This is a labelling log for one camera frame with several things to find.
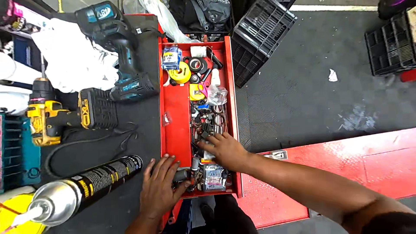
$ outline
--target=black workbench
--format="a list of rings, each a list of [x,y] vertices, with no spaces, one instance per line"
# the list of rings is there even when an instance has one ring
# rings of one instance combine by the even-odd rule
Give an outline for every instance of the black workbench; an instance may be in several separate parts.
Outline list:
[[[156,16],[126,16],[132,27],[157,29]],[[145,32],[137,36],[142,71],[148,72],[151,79],[159,81],[158,40],[154,32]],[[70,109],[76,108],[77,93],[60,94],[60,101]],[[159,96],[132,104],[117,104],[119,126],[127,126],[127,122],[137,123],[138,138],[131,138],[127,151],[120,155],[139,155],[146,166],[150,159],[160,157],[160,108]],[[95,139],[105,136],[110,130],[81,130],[69,135],[71,142],[80,139]],[[94,167],[109,161],[118,150],[120,143],[128,136],[111,137],[100,142],[75,144],[58,151],[52,160],[53,169],[64,176],[78,173],[84,169]],[[42,162],[46,155],[54,148],[42,148]],[[53,180],[45,170],[42,171],[42,184]],[[47,233],[124,233],[124,230],[139,213],[139,194],[141,191],[143,174],[140,173],[120,186],[97,203],[86,208],[67,222],[51,228]]]

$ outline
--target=hand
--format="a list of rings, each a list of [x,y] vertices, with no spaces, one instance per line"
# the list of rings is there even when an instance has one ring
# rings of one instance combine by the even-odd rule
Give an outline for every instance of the hand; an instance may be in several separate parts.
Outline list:
[[[224,132],[222,135],[216,133],[213,137],[207,137],[207,140],[214,145],[200,141],[198,146],[215,155],[219,165],[231,171],[244,172],[250,153],[234,137]]]
[[[182,182],[174,192],[172,180],[180,162],[172,164],[175,156],[165,154],[155,166],[156,160],[151,159],[144,171],[143,190],[140,193],[140,218],[159,221],[163,214],[168,212],[179,201],[181,195],[191,184],[190,181]]]

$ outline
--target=pink scissors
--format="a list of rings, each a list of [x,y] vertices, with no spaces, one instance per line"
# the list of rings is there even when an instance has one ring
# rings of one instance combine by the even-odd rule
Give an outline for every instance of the pink scissors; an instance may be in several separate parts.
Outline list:
[[[208,81],[201,81],[201,83],[198,84],[198,90],[205,95],[205,97],[208,97],[208,90],[207,87],[209,87]]]

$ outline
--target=rubber floor mat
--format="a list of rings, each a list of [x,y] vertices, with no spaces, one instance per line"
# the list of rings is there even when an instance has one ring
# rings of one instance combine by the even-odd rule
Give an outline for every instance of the rubber floor mat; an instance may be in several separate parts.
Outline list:
[[[251,152],[416,126],[416,84],[372,77],[364,32],[376,12],[294,12],[269,61],[236,90],[240,142]],[[329,81],[330,69],[338,81]]]

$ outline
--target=red drawer edge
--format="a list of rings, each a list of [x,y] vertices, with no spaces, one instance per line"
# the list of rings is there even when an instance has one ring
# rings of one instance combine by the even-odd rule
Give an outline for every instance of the red drawer edge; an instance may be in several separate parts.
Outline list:
[[[183,51],[183,56],[190,56],[191,46],[206,45],[213,49],[215,55],[224,64],[220,70],[221,86],[228,90],[228,100],[226,104],[228,112],[228,132],[238,140],[237,110],[235,104],[235,86],[233,75],[233,63],[231,57],[230,37],[225,37],[223,42],[205,42],[205,43],[162,43],[159,39],[159,75],[160,75],[160,114],[161,114],[161,156],[168,153],[176,156],[176,160],[181,162],[180,167],[191,166],[191,132],[189,127],[190,106],[189,106],[189,85],[163,87],[168,79],[168,74],[161,68],[161,58],[163,48],[167,45],[178,45]],[[206,59],[208,67],[212,67],[212,62]],[[163,115],[168,113],[171,117],[171,123],[163,127]],[[224,192],[202,192],[195,190],[192,193],[184,193],[183,199],[210,196],[217,194],[237,195],[237,198],[243,197],[241,174],[239,172],[233,175],[233,185]]]

